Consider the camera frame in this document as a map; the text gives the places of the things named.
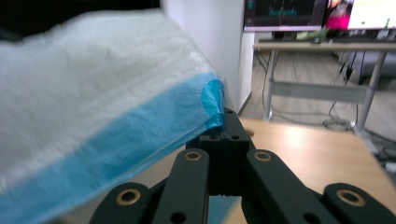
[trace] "brass insert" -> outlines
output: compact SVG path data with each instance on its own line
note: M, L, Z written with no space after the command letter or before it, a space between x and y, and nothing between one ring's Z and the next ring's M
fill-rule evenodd
M125 189L117 195L119 205L131 205L139 201L140 191L137 189Z
M349 189L339 189L337 190L337 196L344 203L349 203L350 205L362 207L366 205L366 201L357 193Z
M198 161L202 158L202 155L198 152L191 151L184 155L184 158L188 161Z
M254 158L259 161L270 161L272 159L271 155L266 152L256 152L254 153Z

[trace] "desk leg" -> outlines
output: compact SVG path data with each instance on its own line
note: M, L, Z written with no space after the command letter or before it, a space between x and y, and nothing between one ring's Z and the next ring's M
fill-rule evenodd
M268 80L268 92L267 92L267 97L265 100L265 108L264 108L264 119L263 120L269 120L270 119L270 112L271 112L271 99L272 99L272 94L274 91L274 72L275 72L275 62L276 62L276 50L271 51L271 61L270 61L270 67L268 69L268 72L270 73L270 77Z
M370 106L374 99L376 86L378 85L379 76L381 75L382 65L384 64L385 58L387 57L386 51L380 51L378 53L378 59L376 60L373 75L370 81L369 90L364 97L363 105L361 106L361 112L359 114L358 123L356 124L356 131L361 133L364 129L364 123L369 115Z

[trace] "floor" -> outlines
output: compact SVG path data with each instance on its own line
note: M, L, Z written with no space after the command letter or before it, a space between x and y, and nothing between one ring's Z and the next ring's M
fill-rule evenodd
M345 72L339 73L339 58L339 54L335 53L281 52L277 57L275 79L346 85ZM268 88L268 77L265 75L267 61L268 54L265 52L255 56L252 91L240 113L241 117L263 118L263 101ZM359 74L352 73L347 85L357 85L358 81ZM351 127L357 120L361 105L343 102L335 103L333 108L332 105L331 101L274 96L271 121L328 128L336 132L353 132ZM375 155L384 167L387 165L390 177L396 183L396 169L390 163L396 162L396 79L380 79L365 128L377 149Z

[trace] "blue edge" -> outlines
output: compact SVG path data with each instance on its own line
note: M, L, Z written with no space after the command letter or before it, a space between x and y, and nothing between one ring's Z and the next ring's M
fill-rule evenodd
M0 223L43 223L128 181L195 136L223 125L224 88L200 74L128 111L64 159L0 195ZM235 198L210 197L208 223Z

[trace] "table surface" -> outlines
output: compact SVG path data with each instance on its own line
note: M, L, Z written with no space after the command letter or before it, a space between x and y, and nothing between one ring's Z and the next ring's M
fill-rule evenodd
M241 119L257 149L275 152L310 189L333 183L361 188L396 214L396 188L363 141L353 133ZM225 223L246 223L240 206Z
M270 50L367 50L367 51L394 51L395 43L330 43L312 44L309 42L261 42L253 45L254 49Z

